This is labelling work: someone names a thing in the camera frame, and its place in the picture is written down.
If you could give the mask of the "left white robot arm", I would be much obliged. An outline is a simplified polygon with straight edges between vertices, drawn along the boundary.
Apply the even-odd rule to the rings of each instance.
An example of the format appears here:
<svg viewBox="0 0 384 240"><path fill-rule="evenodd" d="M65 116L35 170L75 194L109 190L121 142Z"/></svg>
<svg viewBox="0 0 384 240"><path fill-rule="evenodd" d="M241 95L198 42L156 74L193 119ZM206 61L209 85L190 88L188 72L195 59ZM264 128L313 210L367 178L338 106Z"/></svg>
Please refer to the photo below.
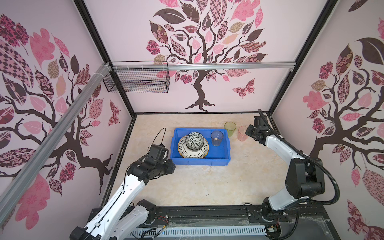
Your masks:
<svg viewBox="0 0 384 240"><path fill-rule="evenodd" d="M147 220L153 221L151 214L156 205L141 200L125 215L131 202L144 189L147 183L163 175L175 172L176 165L171 159L166 161L132 163L123 182L108 203L90 220L85 227L76 227L70 234L71 240L123 240L135 228Z"/></svg>

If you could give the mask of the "green black patterned bowl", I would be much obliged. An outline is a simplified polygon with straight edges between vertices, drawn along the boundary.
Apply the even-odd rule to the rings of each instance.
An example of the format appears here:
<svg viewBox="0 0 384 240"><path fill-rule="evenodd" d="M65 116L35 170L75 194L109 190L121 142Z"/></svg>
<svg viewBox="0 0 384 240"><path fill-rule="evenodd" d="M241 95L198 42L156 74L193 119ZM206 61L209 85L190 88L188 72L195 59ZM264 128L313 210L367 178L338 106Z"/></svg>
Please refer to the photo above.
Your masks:
<svg viewBox="0 0 384 240"><path fill-rule="evenodd" d="M192 151L200 150L204 145L205 139L201 133L192 132L186 137L186 146Z"/></svg>

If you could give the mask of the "pink transparent cup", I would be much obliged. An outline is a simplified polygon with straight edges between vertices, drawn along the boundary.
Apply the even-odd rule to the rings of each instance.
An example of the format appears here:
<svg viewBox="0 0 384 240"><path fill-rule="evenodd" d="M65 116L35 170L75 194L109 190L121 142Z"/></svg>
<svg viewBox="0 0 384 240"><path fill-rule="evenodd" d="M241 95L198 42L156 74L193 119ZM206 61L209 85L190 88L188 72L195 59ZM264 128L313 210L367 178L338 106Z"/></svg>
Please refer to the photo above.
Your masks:
<svg viewBox="0 0 384 240"><path fill-rule="evenodd" d="M239 127L237 136L239 141L244 142L248 138L248 136L246 135L247 128L247 126Z"/></svg>

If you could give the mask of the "green transparent cup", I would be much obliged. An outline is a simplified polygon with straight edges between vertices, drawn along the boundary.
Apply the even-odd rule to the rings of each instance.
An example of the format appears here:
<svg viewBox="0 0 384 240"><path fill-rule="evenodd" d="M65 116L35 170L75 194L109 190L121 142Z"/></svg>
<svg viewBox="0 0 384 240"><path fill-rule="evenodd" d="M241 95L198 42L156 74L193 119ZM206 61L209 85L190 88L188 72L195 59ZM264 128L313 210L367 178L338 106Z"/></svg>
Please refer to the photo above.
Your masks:
<svg viewBox="0 0 384 240"><path fill-rule="evenodd" d="M231 137L237 129L237 125L233 122L226 122L225 129L227 130L228 137Z"/></svg>

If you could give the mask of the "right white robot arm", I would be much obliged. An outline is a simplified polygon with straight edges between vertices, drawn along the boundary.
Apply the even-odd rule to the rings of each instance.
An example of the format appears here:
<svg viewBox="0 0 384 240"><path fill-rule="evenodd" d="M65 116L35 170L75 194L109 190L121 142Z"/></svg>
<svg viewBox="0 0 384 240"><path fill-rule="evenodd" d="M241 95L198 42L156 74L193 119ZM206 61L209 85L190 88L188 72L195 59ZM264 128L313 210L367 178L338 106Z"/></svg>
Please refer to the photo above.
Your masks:
<svg viewBox="0 0 384 240"><path fill-rule="evenodd" d="M253 125L247 127L246 135L273 150L288 165L285 187L263 200L261 213L264 218L270 218L275 212L284 211L300 200L324 193L324 172L301 156L281 136L273 135L267 127Z"/></svg>

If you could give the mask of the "dotted plate yellow rim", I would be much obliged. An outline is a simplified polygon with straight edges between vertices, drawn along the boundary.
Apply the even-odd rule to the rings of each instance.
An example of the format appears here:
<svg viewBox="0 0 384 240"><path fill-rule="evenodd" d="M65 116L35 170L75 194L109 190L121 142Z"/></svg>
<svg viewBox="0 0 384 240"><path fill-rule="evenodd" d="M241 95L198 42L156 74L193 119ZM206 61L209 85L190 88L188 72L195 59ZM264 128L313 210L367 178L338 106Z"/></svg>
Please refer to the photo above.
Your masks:
<svg viewBox="0 0 384 240"><path fill-rule="evenodd" d="M178 152L185 159L203 159L208 155L209 150L209 143L206 139L204 139L203 146L199 150L190 150L187 147L187 136L182 137L178 143Z"/></svg>

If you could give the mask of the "yellow transparent cup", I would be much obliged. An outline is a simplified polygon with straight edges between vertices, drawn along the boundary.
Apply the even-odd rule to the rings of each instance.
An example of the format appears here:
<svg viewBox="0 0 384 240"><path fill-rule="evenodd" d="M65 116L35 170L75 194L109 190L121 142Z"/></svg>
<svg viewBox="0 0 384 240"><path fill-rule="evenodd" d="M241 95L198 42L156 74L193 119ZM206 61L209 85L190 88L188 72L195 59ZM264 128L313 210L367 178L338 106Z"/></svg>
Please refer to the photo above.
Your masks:
<svg viewBox="0 0 384 240"><path fill-rule="evenodd" d="M213 145L214 147L218 147L218 146L220 146L220 144L221 144L223 138L224 138L224 134L223 134L223 132L218 131L218 130L213 131L213 132L211 133L211 141L212 141L212 145Z"/></svg>

